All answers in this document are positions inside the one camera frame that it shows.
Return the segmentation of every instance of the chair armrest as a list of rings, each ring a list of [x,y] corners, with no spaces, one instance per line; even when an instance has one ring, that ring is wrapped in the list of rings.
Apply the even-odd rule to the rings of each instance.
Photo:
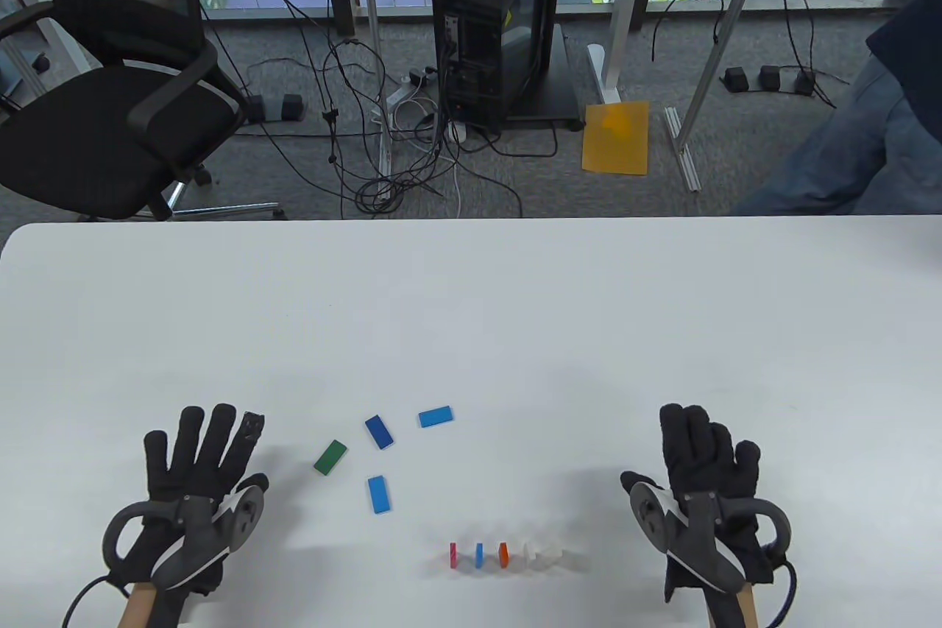
[[[132,107],[131,112],[127,114],[127,126],[130,127],[137,143],[155,154],[154,147],[152,147],[147,137],[154,118],[162,109],[174,100],[178,100],[186,91],[201,82],[215,68],[216,47],[212,43],[206,42],[205,48],[203,48],[195,62],[186,66],[183,71]]]
[[[37,2],[0,19],[0,39],[6,39],[7,36],[19,32],[20,29],[26,29],[38,20],[48,18],[52,15],[53,9],[52,1]]]

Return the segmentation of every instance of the dark jacket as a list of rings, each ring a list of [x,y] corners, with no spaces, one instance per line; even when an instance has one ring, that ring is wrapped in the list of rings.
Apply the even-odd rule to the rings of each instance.
[[[942,143],[942,0],[914,0],[869,35],[922,127]]]

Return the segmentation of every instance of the black office chair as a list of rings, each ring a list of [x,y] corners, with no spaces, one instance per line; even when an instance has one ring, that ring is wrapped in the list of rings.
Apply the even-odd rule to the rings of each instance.
[[[216,63],[199,12],[199,0],[52,0],[0,19],[2,40],[53,18],[102,63],[0,123],[0,183],[94,218],[145,207],[158,220],[282,216],[277,203],[175,210],[189,181],[211,181],[202,161],[245,120],[245,97]]]

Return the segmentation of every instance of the table surface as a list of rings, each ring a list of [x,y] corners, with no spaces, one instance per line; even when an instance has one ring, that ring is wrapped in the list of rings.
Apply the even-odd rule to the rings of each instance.
[[[3,625],[58,624],[144,494],[141,437],[218,401],[266,414],[249,469],[272,489],[199,628],[706,626],[696,592],[663,604],[618,483],[664,479],[669,401],[761,445],[790,624],[942,610],[942,217],[28,225],[0,311]],[[454,422],[419,429],[441,405]],[[450,541],[567,565],[451,571]],[[120,611],[97,588],[74,625]]]

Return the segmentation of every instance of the gray carpet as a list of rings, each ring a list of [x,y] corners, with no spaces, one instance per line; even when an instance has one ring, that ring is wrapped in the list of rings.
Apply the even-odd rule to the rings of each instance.
[[[864,39],[885,21],[885,15],[828,16],[815,19],[815,67],[850,80],[867,55]],[[795,13],[798,45],[807,53],[807,23]],[[651,38],[654,20],[649,19],[638,35],[629,38],[625,70],[621,79],[626,100],[651,101],[649,137],[649,174],[646,177],[589,174],[581,170],[582,135],[559,131],[559,149],[552,159],[499,157],[485,150],[462,160],[475,171],[514,187],[520,194],[527,217],[583,216],[676,216],[719,215],[726,213],[744,194],[754,189],[778,160],[796,147],[801,139],[830,109],[814,99],[784,95],[729,95],[716,82],[704,103],[693,133],[693,157],[703,183],[700,194],[690,194],[670,148],[662,120],[662,107],[673,104],[686,109],[704,61],[711,49],[712,18],[706,16],[668,16],[657,30],[657,60],[651,63]],[[598,102],[585,46],[603,42],[608,22],[580,20],[563,25],[570,63],[574,69],[578,93],[583,103]],[[227,27],[219,30],[222,42],[233,57],[253,92],[266,95],[300,93],[310,106],[303,123],[269,125],[275,134],[324,134],[320,119],[319,91],[309,69],[289,62],[265,63],[263,59],[291,57],[306,63],[306,53],[299,30],[286,25]],[[312,54],[320,65],[325,43],[315,29],[306,33]],[[366,50],[357,46],[341,49],[344,63],[360,63],[371,69]],[[393,24],[383,26],[383,58],[390,76],[399,77],[410,67],[434,63],[431,26],[428,24]],[[757,73],[763,63],[794,63],[781,16],[747,16],[734,32],[721,65],[743,66]],[[351,82],[364,93],[375,93],[375,77],[359,66],[348,66]],[[53,70],[47,82],[54,82]],[[834,80],[821,80],[832,99],[838,100],[844,87]],[[350,92],[344,90],[339,73],[327,73],[327,86],[339,107],[339,132],[360,133],[360,112]],[[418,112],[403,111],[403,123],[414,123]],[[376,126],[367,126],[374,130]],[[375,159],[375,137],[367,146]],[[325,139],[285,137],[277,140],[287,160],[310,181],[334,194],[327,194],[302,181],[266,139],[235,137],[208,160],[215,184],[210,189],[192,188],[185,207],[202,204],[246,203],[277,200],[289,218],[339,218],[339,176],[329,161],[330,143]],[[549,131],[524,131],[501,140],[500,146],[511,153],[546,154],[553,149]],[[364,143],[359,137],[340,139],[344,167],[353,174],[371,174]],[[405,142],[397,143],[397,166],[412,161],[418,152]],[[362,181],[347,178],[353,188]],[[454,217],[458,200],[451,173],[433,184],[441,194],[413,190],[392,217]],[[461,217],[514,217],[514,195],[486,183],[465,171],[458,171],[461,190]],[[344,204],[344,217],[369,217],[358,214],[352,203]],[[19,225],[36,221],[74,220],[71,214],[48,208],[0,190],[0,242]]]

